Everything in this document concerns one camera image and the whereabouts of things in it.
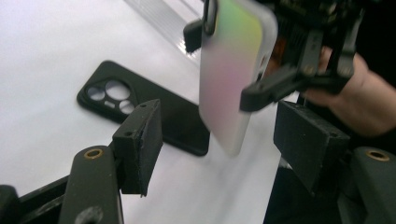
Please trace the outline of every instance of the black phone case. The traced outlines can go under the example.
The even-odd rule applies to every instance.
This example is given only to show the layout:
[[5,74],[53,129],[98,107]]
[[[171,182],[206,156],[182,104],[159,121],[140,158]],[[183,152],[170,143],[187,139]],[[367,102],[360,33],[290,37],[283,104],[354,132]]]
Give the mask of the black phone case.
[[[116,100],[106,93],[108,81],[118,81],[130,91],[127,99]],[[90,88],[102,91],[105,96],[94,100],[88,94]],[[102,62],[78,93],[78,103],[108,119],[123,123],[129,114],[120,109],[122,101],[137,106],[146,101],[160,99],[163,141],[190,152],[204,156],[208,151],[209,130],[201,121],[198,105],[146,80],[111,61]]]

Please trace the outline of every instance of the white table surface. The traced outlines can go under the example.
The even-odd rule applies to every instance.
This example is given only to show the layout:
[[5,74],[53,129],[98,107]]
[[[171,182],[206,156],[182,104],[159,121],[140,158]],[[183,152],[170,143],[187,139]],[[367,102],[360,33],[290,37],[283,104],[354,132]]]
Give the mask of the white table surface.
[[[20,196],[70,172],[119,124],[81,108],[104,60],[198,103],[199,68],[121,0],[0,2],[0,184]],[[276,107],[252,116],[241,154],[196,157],[163,145],[148,197],[122,195],[125,223],[262,223],[280,154]]]

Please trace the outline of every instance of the smartphone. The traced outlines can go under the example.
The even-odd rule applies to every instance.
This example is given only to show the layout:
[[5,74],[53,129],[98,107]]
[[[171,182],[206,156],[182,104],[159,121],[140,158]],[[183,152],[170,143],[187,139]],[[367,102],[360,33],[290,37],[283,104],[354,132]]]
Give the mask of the smartphone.
[[208,151],[209,130],[198,105],[141,77],[121,65],[105,61],[78,93],[78,103],[96,114],[123,123],[134,107],[161,101],[163,141],[196,156]]
[[206,0],[203,21],[199,112],[211,137],[235,156],[250,118],[239,110],[241,92],[268,64],[276,16],[254,0]]

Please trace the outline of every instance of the white smartphone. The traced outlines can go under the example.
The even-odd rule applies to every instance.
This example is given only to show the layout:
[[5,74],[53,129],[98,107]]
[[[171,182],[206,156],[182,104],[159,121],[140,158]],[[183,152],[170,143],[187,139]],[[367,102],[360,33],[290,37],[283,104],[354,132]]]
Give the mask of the white smartphone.
[[200,65],[200,116],[219,145],[239,154],[250,114],[242,89],[264,71],[277,37],[276,17],[254,0],[206,0]]

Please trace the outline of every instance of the screw hole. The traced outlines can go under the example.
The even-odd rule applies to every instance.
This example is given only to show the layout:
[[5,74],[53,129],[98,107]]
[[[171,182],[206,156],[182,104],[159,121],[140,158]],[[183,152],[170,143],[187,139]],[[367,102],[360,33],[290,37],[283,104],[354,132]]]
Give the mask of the screw hole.
[[385,154],[381,151],[377,151],[377,150],[368,150],[366,152],[366,155],[376,161],[389,161],[390,160],[390,157],[387,154]]
[[85,159],[88,159],[88,160],[94,160],[96,158],[101,157],[102,154],[103,154],[103,150],[102,149],[94,148],[94,149],[91,149],[91,150],[87,151],[84,154],[84,157],[85,157]]

